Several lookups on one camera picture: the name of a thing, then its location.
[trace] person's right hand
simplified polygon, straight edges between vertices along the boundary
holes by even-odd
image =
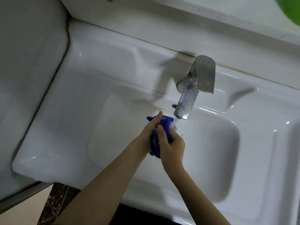
[[[172,128],[170,135],[173,143],[169,144],[165,130],[161,125],[157,126],[157,135],[160,145],[160,159],[168,176],[171,178],[176,175],[179,169],[183,168],[183,152],[185,142]]]

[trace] hand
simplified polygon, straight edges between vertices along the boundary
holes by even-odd
[[[183,169],[182,160],[185,150],[185,142],[172,128],[170,135],[173,143],[169,144],[165,130],[161,125],[157,126],[157,135],[160,145],[160,159],[168,176],[176,175],[179,169]]]
[[[163,118],[163,112],[160,111],[143,129],[141,134],[134,139],[129,145],[145,152],[150,152],[150,135]]]

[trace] white ceramic sink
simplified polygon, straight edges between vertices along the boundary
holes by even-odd
[[[86,23],[70,24],[70,50],[13,169],[84,188],[159,110],[172,116],[176,83],[193,57]],[[214,94],[199,92],[178,133],[184,167],[232,225],[295,224],[300,196],[300,92],[217,66]],[[124,204],[194,224],[160,159],[148,155]]]

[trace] chrome faucet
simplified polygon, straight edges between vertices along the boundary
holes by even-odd
[[[187,120],[199,91],[214,93],[216,63],[208,56],[196,57],[188,74],[179,81],[177,90],[182,93],[174,115]]]

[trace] blue cloth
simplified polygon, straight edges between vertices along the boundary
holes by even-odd
[[[147,117],[148,121],[151,121],[154,117]],[[170,136],[170,131],[169,131],[169,127],[171,125],[171,123],[174,121],[174,118],[172,117],[168,117],[163,115],[163,118],[160,120],[160,125],[163,126],[163,129],[166,132],[167,135],[167,139],[169,143],[172,143],[173,140]],[[153,130],[153,133],[150,136],[150,140],[151,140],[151,151],[150,151],[150,155],[155,155],[157,158],[160,159],[160,146],[159,146],[159,140],[158,140],[158,135],[157,135],[157,131],[156,129]]]

